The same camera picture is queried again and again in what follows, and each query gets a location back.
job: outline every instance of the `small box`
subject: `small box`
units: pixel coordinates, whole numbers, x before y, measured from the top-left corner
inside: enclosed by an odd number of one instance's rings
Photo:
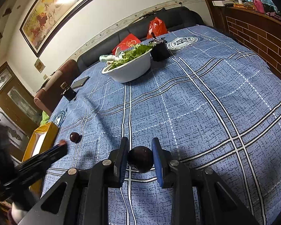
[[[235,3],[234,1],[212,1],[214,6],[224,7],[225,4]]]
[[[58,127],[53,122],[46,123],[34,130],[23,156],[23,162],[50,149],[57,133]],[[30,186],[30,190],[36,195],[40,195],[41,186],[42,180],[40,179]]]

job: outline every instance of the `metal screw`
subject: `metal screw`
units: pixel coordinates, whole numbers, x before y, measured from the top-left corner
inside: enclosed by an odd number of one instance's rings
[[[177,160],[171,160],[171,161],[170,161],[170,164],[171,164],[172,166],[178,166],[178,165],[179,165],[179,162],[178,162]]]
[[[76,169],[76,168],[71,168],[71,169],[68,170],[68,174],[69,174],[69,175],[73,175],[73,174],[75,174],[76,172],[77,172],[77,169]]]
[[[104,166],[109,166],[109,165],[111,164],[111,160],[106,159],[106,160],[104,160],[104,161],[102,162],[102,164],[103,164]]]
[[[205,168],[205,170],[204,170],[204,171],[205,171],[205,173],[206,173],[206,174],[213,174],[213,172],[214,172],[214,171],[213,171],[213,169],[212,169],[212,168],[210,168],[210,167]]]

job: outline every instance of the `wooden cabinet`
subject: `wooden cabinet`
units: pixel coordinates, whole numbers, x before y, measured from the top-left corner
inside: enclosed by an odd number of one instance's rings
[[[0,122],[8,127],[9,151],[15,164],[22,162],[42,111],[7,63],[0,67]]]

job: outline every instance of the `pink bottle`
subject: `pink bottle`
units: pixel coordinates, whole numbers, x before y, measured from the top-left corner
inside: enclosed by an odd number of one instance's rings
[[[261,0],[253,0],[253,1],[257,11],[260,13],[265,13]]]

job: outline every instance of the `white wall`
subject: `white wall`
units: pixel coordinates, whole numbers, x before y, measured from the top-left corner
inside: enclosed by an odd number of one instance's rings
[[[34,1],[30,0],[23,9],[7,54],[8,64],[33,95],[43,83],[44,74],[49,76],[96,34],[133,13],[170,0],[92,0],[68,20],[47,45],[40,56],[46,66],[42,74],[34,67],[37,57],[19,31]],[[205,2],[191,3],[188,8],[198,12],[208,24],[212,25]]]

